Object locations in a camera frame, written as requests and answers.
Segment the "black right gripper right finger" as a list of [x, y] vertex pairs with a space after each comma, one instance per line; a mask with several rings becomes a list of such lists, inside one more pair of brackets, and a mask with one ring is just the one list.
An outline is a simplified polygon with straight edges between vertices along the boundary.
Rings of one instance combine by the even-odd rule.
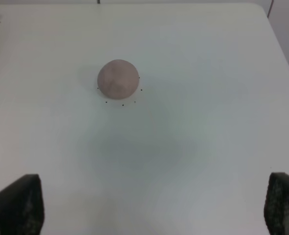
[[289, 175], [273, 172], [269, 177], [264, 219], [271, 235], [289, 235]]

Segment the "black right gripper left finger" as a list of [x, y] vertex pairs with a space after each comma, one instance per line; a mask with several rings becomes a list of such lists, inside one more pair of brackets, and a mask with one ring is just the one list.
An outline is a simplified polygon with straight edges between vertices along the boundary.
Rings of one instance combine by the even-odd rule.
[[0, 191], [0, 235], [39, 235], [44, 218], [38, 174], [26, 174]]

